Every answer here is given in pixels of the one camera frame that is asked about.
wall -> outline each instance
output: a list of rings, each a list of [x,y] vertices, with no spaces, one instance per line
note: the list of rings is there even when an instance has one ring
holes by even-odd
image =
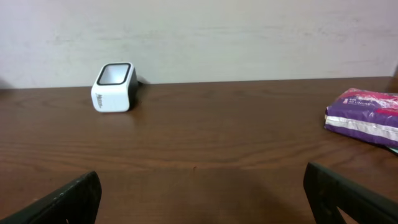
[[[0,80],[91,85],[131,61],[151,83],[392,75],[396,0],[0,0]]]

white device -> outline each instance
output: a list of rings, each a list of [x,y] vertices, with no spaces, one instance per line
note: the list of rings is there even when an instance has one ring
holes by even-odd
[[[137,88],[137,75],[132,63],[104,65],[91,88],[94,108],[99,112],[127,111],[135,100]]]

wooden table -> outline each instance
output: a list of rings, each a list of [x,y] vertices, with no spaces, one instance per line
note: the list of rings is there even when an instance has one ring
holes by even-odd
[[[302,180],[316,161],[398,201],[398,158],[323,129],[349,87],[391,78],[150,85],[127,113],[90,88],[0,91],[0,217],[97,171],[96,223],[315,223]]]

plastic package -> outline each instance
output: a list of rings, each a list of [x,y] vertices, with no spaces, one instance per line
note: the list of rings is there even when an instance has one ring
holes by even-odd
[[[326,108],[325,128],[398,147],[398,95],[350,88]]]

package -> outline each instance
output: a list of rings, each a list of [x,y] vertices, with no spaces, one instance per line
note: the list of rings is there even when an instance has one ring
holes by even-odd
[[[330,131],[398,147],[398,95],[350,88],[326,108],[325,119]]]

